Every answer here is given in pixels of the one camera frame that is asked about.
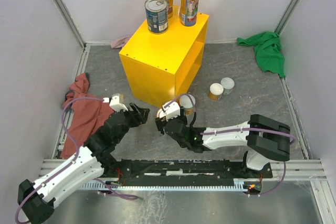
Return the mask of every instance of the yellow box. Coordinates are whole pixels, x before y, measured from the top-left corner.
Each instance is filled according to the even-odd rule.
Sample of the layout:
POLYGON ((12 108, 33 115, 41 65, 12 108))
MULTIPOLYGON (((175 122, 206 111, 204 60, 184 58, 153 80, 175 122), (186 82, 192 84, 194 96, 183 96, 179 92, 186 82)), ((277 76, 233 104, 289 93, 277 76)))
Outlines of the yellow box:
POLYGON ((183 26, 173 7, 168 30, 149 32, 145 20, 119 52, 133 95, 156 107, 188 91, 201 67, 209 16, 197 14, 194 26, 183 26))

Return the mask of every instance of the red cloth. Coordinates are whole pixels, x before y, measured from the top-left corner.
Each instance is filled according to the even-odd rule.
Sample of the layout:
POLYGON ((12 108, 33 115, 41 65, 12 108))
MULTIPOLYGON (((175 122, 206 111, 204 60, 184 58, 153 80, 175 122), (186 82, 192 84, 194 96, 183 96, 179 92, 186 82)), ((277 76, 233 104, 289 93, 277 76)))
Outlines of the red cloth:
MULTIPOLYGON (((87 94, 89 86, 90 82, 85 73, 77 76, 75 82, 69 87, 69 92, 66 95, 67 100, 63 104, 63 108, 74 98, 95 97, 92 94, 87 94)), ((74 111, 74 116, 68 131, 78 146, 82 146, 88 137, 96 132, 104 124, 105 120, 109 118, 109 115, 113 113, 108 103, 86 99, 74 102, 71 105, 71 109, 74 111)), ((61 158, 69 158, 75 151, 75 145, 67 137, 61 158)))

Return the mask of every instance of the wire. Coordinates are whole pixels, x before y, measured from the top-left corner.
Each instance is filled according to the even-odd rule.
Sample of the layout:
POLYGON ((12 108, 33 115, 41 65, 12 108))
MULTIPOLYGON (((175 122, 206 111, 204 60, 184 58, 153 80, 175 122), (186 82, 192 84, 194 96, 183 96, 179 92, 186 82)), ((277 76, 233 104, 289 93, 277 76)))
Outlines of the wire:
MULTIPOLYGON (((259 128, 241 128, 241 129, 237 128, 237 129, 222 130, 222 131, 217 131, 217 132, 205 132, 205 133, 201 133, 201 135, 217 135, 217 134, 223 134, 223 133, 229 133, 229 132, 238 132, 238 131, 266 132, 266 133, 276 134, 276 135, 280 135, 280 136, 290 137, 290 138, 292 138, 292 141, 289 143, 290 145, 294 144, 297 141, 297 138, 292 134, 279 132, 279 131, 272 131, 272 130, 267 130, 267 129, 259 129, 259 128)), ((277 184, 276 187, 274 187, 273 189, 271 189, 270 191, 267 191, 265 193, 262 193, 262 194, 259 194, 259 195, 249 195, 249 196, 260 197, 260 196, 270 194, 271 192, 278 189, 279 186, 282 184, 282 182, 284 182, 283 180, 285 179, 286 162, 283 163, 283 171, 284 171, 284 174, 282 175, 282 178, 281 178, 280 182, 277 184)))
MULTIPOLYGON (((163 108, 163 109, 167 108, 170 104, 172 104, 172 103, 175 102, 178 98, 180 98, 180 97, 182 97, 182 96, 184 96, 184 95, 186 95, 186 96, 189 98, 189 100, 190 100, 190 102, 191 102, 191 105, 193 106, 194 116, 193 116, 193 120, 191 121, 191 123, 190 123, 190 125, 189 125, 190 128, 193 128, 193 125, 194 125, 194 123, 195 123, 195 121, 196 121, 197 114, 196 114, 195 103, 194 103, 193 99, 191 98, 191 96, 190 96, 189 94, 187 94, 187 93, 183 93, 183 94, 178 95, 178 96, 175 97, 173 100, 169 101, 166 105, 163 105, 162 108, 163 108)), ((158 113, 156 114, 157 117, 159 117, 161 111, 162 111, 162 109, 159 109, 158 113)))
POLYGON ((201 135, 217 135, 217 134, 224 134, 224 133, 238 132, 238 131, 257 131, 257 132, 265 132, 265 133, 271 133, 271 134, 276 134, 280 136, 290 137, 292 139, 292 141, 289 143, 290 145, 294 144, 297 141, 296 136, 292 134, 288 134, 288 133, 280 132, 280 131, 260 129, 260 128, 236 128, 236 129, 222 130, 222 131, 216 131, 216 132, 214 131, 213 132, 203 132, 201 133, 201 135))
POLYGON ((275 190, 277 190, 281 185, 282 185, 282 183, 284 182, 283 180, 285 179, 285 176, 286 176, 286 170, 287 170, 287 168, 286 168, 286 162, 284 162, 283 163, 283 171, 284 171, 284 174, 282 175, 282 178, 281 178, 281 180, 279 181, 279 183, 273 188, 273 189, 271 189, 270 191, 267 191, 267 192, 265 192, 265 193, 261 193, 261 194, 258 194, 258 195, 248 195, 249 197, 260 197, 260 196, 265 196, 265 195, 268 195, 268 194, 270 194, 271 192, 273 192, 273 191, 275 191, 275 190))
POLYGON ((102 183, 111 193, 110 194, 104 194, 101 192, 98 192, 99 195, 104 195, 104 196, 116 196, 122 199, 126 199, 126 200, 136 200, 138 199, 138 196, 136 195, 132 195, 132 194, 118 194, 115 190, 112 190, 110 185, 107 185, 104 181, 102 181, 101 179, 98 178, 94 178, 93 180, 96 180, 100 183, 102 183))
POLYGON ((79 147, 78 144, 76 143, 75 139, 71 136, 71 134, 68 132, 67 127, 65 126, 65 122, 64 122, 64 115, 67 111, 67 109, 69 108, 69 106, 71 104, 73 104, 75 101, 78 100, 96 100, 96 101, 103 101, 102 98, 97 98, 97 97, 79 97, 79 98, 75 98, 72 101, 70 101, 67 105, 65 105, 65 107, 62 110, 62 115, 61 115, 61 124, 62 124, 62 128, 64 130, 64 132, 67 134, 67 136, 71 139, 72 143, 75 145, 76 148, 76 152, 75 152, 75 156, 73 157, 72 161, 67 164, 65 167, 63 167, 62 169, 60 169, 58 172, 56 172, 55 174, 51 175, 49 178, 47 178, 45 181, 43 181, 38 187, 36 187, 30 194, 28 194, 23 200, 22 202, 19 204, 16 212, 15 212, 15 222, 17 224, 27 224, 30 223, 30 221, 25 221, 25 222, 21 222, 19 221, 18 217, 19 217, 19 213, 22 209, 22 206, 28 201, 28 199, 34 195, 37 191, 39 191, 43 186, 45 186, 49 181, 51 181, 53 178, 55 178, 56 176, 58 176, 59 174, 61 174, 62 172, 64 172, 66 169, 68 169, 72 164, 75 163, 77 157, 79 156, 79 147))
POLYGON ((194 112, 196 112, 195 103, 194 103, 193 99, 191 98, 191 96, 190 96, 189 94, 187 94, 187 93, 178 95, 177 97, 175 97, 173 100, 169 101, 166 105, 163 105, 162 107, 163 107, 164 109, 167 108, 170 104, 172 104, 172 103, 175 102, 178 98, 180 98, 180 97, 182 97, 182 96, 184 96, 184 95, 186 95, 186 96, 189 98, 189 100, 190 100, 190 102, 191 102, 191 105, 193 106, 194 112))

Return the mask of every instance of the gray floor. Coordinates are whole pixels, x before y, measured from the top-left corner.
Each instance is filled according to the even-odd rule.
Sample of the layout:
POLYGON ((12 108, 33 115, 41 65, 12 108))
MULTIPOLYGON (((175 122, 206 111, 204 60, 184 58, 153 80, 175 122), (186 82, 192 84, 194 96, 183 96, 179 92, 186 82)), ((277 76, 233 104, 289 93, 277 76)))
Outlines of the gray floor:
MULTIPOLYGON (((274 183, 263 182, 265 190, 274 183)), ((319 224, 323 223, 310 182, 285 182, 268 196, 214 191, 128 191, 128 201, 76 191, 46 224, 319 224)))
MULTIPOLYGON (((123 93, 125 102, 150 108, 146 125, 130 129, 112 155, 117 159, 242 159, 247 147, 226 147, 196 154, 180 146, 168 136, 159 136, 154 119, 158 108, 135 99, 119 58, 119 49, 91 46, 85 71, 90 74, 89 93, 110 97, 123 93)), ((202 66, 189 93, 196 98, 195 126, 223 127, 249 120, 261 114, 286 123, 295 133, 285 95, 277 74, 262 72, 256 65, 252 47, 236 44, 207 44, 202 66), (208 88, 223 77, 235 81, 230 95, 219 101, 208 98, 208 88)), ((291 146, 291 159, 303 159, 299 143, 291 146)))

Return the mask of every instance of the green towel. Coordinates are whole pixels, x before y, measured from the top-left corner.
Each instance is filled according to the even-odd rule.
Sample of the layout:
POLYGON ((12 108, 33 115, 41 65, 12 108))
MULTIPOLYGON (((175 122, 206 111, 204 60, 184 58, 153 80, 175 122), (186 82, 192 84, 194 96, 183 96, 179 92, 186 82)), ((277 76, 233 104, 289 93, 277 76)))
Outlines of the green towel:
POLYGON ((271 71, 278 73, 280 77, 285 77, 284 61, 280 52, 282 46, 277 33, 266 31, 261 34, 256 34, 248 39, 237 39, 238 45, 255 46, 254 53, 258 66, 263 72, 271 71))

